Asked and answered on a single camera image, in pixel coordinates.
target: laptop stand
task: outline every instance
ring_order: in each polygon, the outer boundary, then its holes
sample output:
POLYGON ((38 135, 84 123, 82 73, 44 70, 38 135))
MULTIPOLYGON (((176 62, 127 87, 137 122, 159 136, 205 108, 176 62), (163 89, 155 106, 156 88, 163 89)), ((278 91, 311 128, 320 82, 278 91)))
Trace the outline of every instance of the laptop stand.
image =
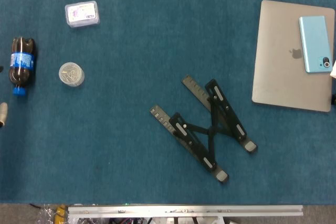
POLYGON ((215 160, 215 135, 221 133, 234 138, 249 153, 255 152, 257 145, 247 136, 216 80, 211 80, 205 86, 206 91, 190 76, 186 76, 182 83, 210 111, 211 126, 208 129, 186 122, 179 113, 170 118, 158 105, 153 106, 150 112, 219 182, 224 183, 229 175, 215 160), (208 149, 195 132, 207 135, 208 149))

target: phone camera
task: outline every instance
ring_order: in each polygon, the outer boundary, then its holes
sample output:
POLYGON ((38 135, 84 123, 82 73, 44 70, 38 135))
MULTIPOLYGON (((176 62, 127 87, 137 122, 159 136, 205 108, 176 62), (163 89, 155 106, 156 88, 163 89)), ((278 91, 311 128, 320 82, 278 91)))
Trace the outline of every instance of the phone camera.
POLYGON ((324 57, 323 58, 323 65, 325 68, 330 67, 330 63, 329 63, 329 58, 328 57, 324 57))

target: laptop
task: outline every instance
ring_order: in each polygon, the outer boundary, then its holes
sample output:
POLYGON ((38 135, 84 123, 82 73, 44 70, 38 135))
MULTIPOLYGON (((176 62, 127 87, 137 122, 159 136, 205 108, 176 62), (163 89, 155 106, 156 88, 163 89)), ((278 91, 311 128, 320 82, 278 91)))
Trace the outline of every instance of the laptop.
POLYGON ((252 100, 329 112, 330 73, 307 73, 299 27, 301 16, 326 18, 331 54, 335 11, 331 8, 264 0, 261 3, 252 100))

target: light blue phone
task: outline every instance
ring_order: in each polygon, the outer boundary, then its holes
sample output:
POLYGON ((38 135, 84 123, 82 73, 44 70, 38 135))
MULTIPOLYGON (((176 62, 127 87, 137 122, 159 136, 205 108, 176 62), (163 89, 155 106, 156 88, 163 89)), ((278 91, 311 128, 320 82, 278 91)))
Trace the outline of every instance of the light blue phone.
POLYGON ((306 72, 331 72, 332 56, 324 16, 300 17, 299 24, 306 72))

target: dark soda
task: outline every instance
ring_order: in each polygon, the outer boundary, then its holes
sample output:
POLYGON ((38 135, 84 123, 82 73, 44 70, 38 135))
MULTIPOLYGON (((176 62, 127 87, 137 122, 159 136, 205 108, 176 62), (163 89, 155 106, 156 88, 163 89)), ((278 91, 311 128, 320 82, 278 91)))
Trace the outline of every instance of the dark soda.
POLYGON ((15 85, 13 94, 26 95, 25 87, 33 74, 35 56, 36 48, 33 39, 23 37, 13 39, 9 70, 9 79, 15 85))

